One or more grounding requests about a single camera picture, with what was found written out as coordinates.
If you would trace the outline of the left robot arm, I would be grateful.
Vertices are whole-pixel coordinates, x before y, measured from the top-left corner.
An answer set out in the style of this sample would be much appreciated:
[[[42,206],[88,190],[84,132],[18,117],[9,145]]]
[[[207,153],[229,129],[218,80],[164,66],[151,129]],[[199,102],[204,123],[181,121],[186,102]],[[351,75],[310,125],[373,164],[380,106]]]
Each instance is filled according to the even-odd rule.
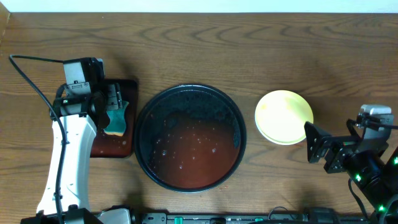
[[[88,200],[90,159],[124,158],[133,152],[137,106],[134,80],[106,80],[108,104],[122,108],[101,115],[70,113],[54,121],[49,176],[35,216],[22,223],[130,223],[129,208],[113,206],[95,215]]]

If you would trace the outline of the yellow plate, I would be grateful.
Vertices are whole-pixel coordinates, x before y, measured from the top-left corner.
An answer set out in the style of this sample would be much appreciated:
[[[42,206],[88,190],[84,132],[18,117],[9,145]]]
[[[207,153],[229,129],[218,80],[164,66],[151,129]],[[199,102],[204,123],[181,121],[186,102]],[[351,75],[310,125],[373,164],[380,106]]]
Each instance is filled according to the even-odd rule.
[[[257,127],[287,126],[303,128],[313,122],[313,111],[308,102],[297,93],[288,90],[271,91],[256,105],[254,120]]]

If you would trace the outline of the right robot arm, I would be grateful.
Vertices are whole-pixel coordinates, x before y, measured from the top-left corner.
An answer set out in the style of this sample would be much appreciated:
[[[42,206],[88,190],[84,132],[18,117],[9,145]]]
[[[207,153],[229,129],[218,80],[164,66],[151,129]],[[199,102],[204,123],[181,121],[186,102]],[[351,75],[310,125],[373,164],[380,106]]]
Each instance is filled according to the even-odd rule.
[[[381,159],[391,130],[368,126],[359,136],[349,126],[349,136],[332,136],[310,122],[304,130],[309,163],[324,158],[326,173],[347,173],[374,208],[371,223],[397,223],[397,151]]]

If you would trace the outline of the light blue plate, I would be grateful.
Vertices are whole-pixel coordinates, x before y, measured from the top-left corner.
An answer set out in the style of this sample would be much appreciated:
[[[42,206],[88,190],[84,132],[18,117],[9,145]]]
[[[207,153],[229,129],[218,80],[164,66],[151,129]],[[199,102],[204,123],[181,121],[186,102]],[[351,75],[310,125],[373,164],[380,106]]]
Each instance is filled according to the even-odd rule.
[[[305,139],[303,128],[264,126],[258,130],[270,142],[283,146],[297,144]]]

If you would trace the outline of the green orange sponge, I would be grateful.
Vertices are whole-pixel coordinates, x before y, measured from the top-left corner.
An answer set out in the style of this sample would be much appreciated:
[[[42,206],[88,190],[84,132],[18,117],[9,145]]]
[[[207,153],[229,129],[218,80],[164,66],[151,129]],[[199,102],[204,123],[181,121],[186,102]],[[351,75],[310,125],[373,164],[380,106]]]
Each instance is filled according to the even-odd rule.
[[[122,108],[107,111],[109,124],[104,128],[104,133],[110,136],[122,137],[127,129],[125,111],[129,105],[128,101],[122,101]]]

